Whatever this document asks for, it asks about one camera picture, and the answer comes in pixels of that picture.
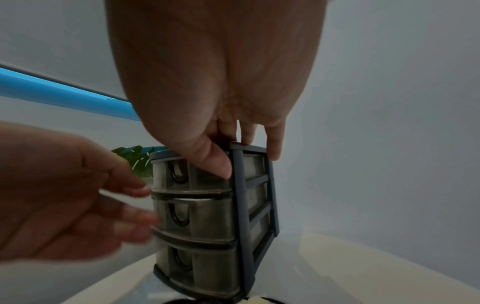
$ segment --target blue bar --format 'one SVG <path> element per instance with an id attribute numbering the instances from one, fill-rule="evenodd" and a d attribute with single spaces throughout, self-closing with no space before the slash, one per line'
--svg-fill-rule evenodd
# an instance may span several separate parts
<path id="1" fill-rule="evenodd" d="M 0 96 L 139 121 L 126 101 L 0 68 Z"/>

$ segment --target table surface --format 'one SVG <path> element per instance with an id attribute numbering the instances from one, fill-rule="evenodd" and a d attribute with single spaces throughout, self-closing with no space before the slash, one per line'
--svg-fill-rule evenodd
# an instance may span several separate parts
<path id="1" fill-rule="evenodd" d="M 114 303 L 150 277 L 154 263 L 154 255 L 142 259 L 63 304 Z M 375 249 L 299 231 L 275 239 L 251 292 L 290 304 L 480 303 L 480 290 L 445 275 Z"/>

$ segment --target white wall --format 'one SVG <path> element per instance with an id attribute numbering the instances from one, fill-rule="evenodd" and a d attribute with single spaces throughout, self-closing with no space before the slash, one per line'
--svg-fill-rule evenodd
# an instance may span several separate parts
<path id="1" fill-rule="evenodd" d="M 158 145 L 138 121 L 5 97 L 0 97 L 0 121 L 82 135 L 108 149 Z M 149 198 L 116 197 L 140 208 L 153 209 L 152 200 Z M 112 257 L 88 263 L 0 265 L 0 302 L 59 303 L 111 273 L 153 253 L 155 253 L 153 244 L 125 245 Z"/>
<path id="2" fill-rule="evenodd" d="M 276 165 L 282 228 L 366 244 L 480 288 L 478 12 L 477 0 L 329 5 Z M 0 61 L 123 95 L 102 14 L 101 0 L 5 0 Z M 89 119 L 100 119 L 82 117 L 58 126 L 94 138 Z M 112 121 L 96 138 L 108 147 L 130 138 Z"/>

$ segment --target drawer handle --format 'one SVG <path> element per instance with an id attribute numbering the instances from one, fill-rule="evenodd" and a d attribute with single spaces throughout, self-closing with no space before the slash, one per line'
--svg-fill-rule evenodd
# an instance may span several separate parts
<path id="1" fill-rule="evenodd" d="M 179 256 L 179 251 L 176 248 L 170 247 L 171 254 L 173 256 L 173 260 L 175 261 L 175 266 L 183 272 L 192 271 L 192 262 L 190 264 L 185 264 L 182 262 Z"/>
<path id="2" fill-rule="evenodd" d="M 181 220 L 181 219 L 179 219 L 179 217 L 177 216 L 177 213 L 175 212 L 175 205 L 173 205 L 172 203 L 168 203 L 168 210 L 170 211 L 170 217 L 172 218 L 172 220 L 174 221 L 174 223 L 177 226 L 186 227 L 190 224 L 190 212 L 189 211 L 186 212 L 186 219 Z"/>
<path id="3" fill-rule="evenodd" d="M 168 170 L 170 171 L 170 176 L 175 183 L 177 183 L 179 185 L 185 185 L 186 183 L 189 182 L 188 173 L 184 175 L 183 172 L 182 172 L 182 177 L 179 178 L 177 176 L 177 173 L 175 172 L 174 164 L 171 161 L 167 162 L 167 164 L 168 164 Z M 178 168 L 179 168 L 180 171 L 182 171 L 182 168 L 180 167 L 180 164 L 178 164 Z"/>

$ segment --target hand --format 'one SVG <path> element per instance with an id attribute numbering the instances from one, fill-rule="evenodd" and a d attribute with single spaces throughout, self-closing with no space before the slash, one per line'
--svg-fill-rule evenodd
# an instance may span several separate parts
<path id="1" fill-rule="evenodd" d="M 0 261 L 92 259 L 145 242 L 149 211 L 99 194 L 144 197 L 128 163 L 85 138 L 0 123 Z"/>
<path id="2" fill-rule="evenodd" d="M 251 144 L 264 125 L 277 160 L 286 118 L 320 41 L 324 0 L 106 0 L 124 91 L 145 128 L 197 167 L 229 178 L 212 142 Z"/>

